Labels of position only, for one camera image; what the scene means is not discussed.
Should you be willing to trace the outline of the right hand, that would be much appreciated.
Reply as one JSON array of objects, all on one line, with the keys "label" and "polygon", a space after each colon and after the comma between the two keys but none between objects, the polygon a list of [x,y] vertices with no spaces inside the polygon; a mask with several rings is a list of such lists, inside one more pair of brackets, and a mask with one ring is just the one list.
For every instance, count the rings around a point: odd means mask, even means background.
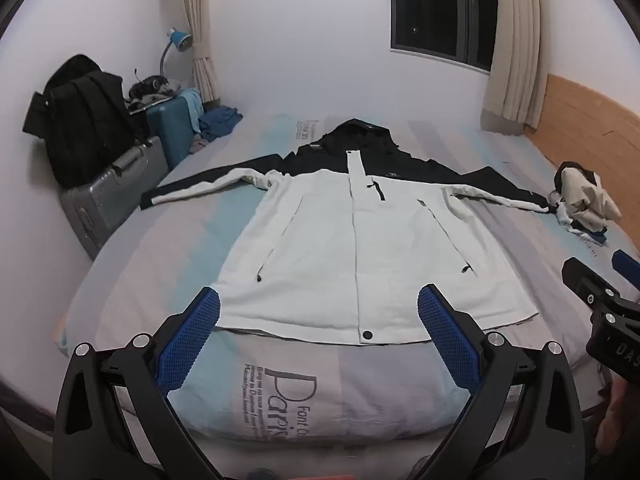
[{"label": "right hand", "polygon": [[596,449],[605,456],[639,430],[639,388],[612,375],[611,397],[596,437]]}]

